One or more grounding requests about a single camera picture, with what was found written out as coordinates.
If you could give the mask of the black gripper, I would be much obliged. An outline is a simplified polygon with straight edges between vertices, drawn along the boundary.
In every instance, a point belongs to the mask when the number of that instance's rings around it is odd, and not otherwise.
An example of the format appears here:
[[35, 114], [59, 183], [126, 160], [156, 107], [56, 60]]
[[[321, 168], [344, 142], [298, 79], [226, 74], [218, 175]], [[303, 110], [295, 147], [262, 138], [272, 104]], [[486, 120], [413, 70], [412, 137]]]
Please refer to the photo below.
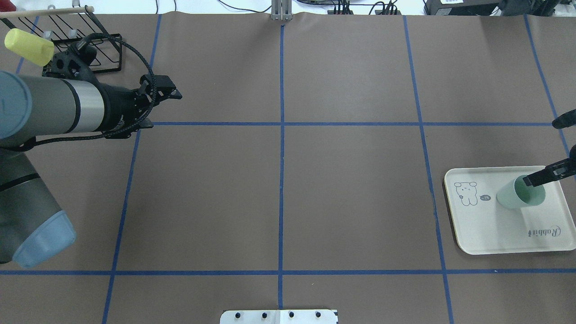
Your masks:
[[155, 101], [183, 98], [169, 76], [146, 74], [139, 82], [140, 88], [135, 90], [102, 84], [105, 114], [101, 123], [101, 133], [106, 138], [129, 138], [133, 132], [140, 129], [153, 128], [150, 119], [140, 121], [142, 115], [150, 109], [153, 94], [156, 95]]

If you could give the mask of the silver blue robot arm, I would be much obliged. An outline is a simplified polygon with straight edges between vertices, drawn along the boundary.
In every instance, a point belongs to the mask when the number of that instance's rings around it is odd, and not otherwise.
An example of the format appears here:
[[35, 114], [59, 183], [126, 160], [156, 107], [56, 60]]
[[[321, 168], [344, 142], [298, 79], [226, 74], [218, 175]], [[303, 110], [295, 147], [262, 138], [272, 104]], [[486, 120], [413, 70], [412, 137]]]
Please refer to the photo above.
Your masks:
[[29, 152], [64, 142], [127, 138], [152, 127], [150, 108], [181, 99], [168, 76], [140, 78], [134, 90], [78, 78], [1, 72], [1, 263], [31, 269], [76, 241], [63, 207]]

